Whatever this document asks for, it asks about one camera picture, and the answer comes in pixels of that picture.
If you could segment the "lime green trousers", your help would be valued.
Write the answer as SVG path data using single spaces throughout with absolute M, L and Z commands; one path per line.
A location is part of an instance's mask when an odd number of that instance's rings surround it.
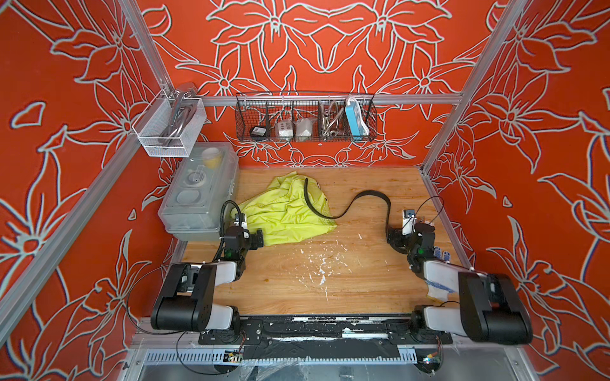
M 291 172 L 277 176 L 267 189 L 239 205 L 251 230 L 261 230 L 264 246 L 296 244 L 334 231 L 326 195 L 315 179 Z

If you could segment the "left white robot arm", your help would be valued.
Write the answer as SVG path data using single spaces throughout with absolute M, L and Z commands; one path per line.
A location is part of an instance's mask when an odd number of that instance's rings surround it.
M 248 230 L 246 216 L 233 200 L 222 204 L 220 222 L 220 244 L 212 261 L 181 262 L 169 267 L 150 316 L 154 330 L 240 330 L 238 308 L 215 303 L 214 291 L 241 279 L 247 254 L 264 246 L 264 236 L 261 229 L 253 233 Z

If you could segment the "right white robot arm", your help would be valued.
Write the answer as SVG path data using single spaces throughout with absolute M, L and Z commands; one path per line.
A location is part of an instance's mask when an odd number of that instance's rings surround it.
M 452 333 L 475 342 L 529 344 L 532 321 L 505 274 L 475 271 L 435 256 L 435 227 L 423 222 L 402 228 L 386 227 L 386 241 L 407 257 L 409 268 L 432 288 L 458 294 L 458 307 L 417 306 L 410 330 Z

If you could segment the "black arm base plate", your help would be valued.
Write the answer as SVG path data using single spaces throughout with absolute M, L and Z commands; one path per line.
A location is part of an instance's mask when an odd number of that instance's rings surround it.
M 409 314 L 245 315 L 237 330 L 200 333 L 203 345 L 266 341 L 378 340 L 390 344 L 452 344 L 449 333 L 414 328 Z

